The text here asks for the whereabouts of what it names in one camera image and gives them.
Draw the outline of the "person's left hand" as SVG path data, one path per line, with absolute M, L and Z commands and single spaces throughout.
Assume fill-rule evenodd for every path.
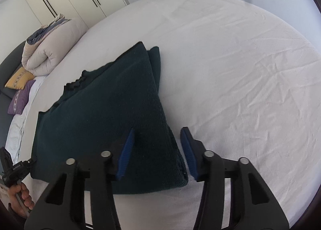
M 12 210 L 19 216 L 27 218 L 30 211 L 33 210 L 35 203 L 25 184 L 20 183 L 8 188 L 8 196 Z

